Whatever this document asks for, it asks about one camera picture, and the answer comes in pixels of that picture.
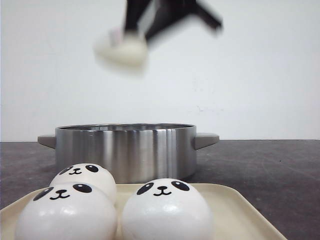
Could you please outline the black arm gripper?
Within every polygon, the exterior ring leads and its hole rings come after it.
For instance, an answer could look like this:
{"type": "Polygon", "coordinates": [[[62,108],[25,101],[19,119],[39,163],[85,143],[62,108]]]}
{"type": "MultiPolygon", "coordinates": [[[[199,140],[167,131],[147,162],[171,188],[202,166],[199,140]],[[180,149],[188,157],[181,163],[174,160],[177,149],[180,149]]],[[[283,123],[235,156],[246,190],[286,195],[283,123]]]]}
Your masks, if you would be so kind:
{"type": "Polygon", "coordinates": [[[192,12],[214,31],[223,29],[223,20],[210,12],[199,0],[157,0],[155,17],[144,33],[138,25],[150,0],[127,0],[123,36],[145,36],[150,43],[158,34],[176,24],[192,12]]]}

